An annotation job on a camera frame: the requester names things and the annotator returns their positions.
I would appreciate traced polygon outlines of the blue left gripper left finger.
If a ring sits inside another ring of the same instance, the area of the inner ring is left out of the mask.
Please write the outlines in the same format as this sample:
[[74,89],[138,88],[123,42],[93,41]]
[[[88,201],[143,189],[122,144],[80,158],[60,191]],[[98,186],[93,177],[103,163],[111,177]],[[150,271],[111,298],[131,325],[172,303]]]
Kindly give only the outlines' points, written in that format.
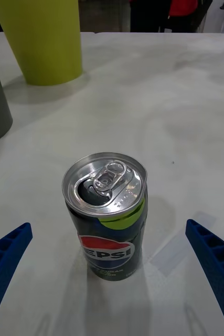
[[30,223],[24,223],[0,239],[0,304],[32,238]]

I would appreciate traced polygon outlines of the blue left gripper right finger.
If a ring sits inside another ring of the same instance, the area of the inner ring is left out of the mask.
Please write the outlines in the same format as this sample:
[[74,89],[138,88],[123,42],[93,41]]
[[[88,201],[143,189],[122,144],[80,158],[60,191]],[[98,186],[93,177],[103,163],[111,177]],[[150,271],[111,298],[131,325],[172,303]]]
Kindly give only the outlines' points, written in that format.
[[185,235],[224,316],[224,241],[192,219],[186,223]]

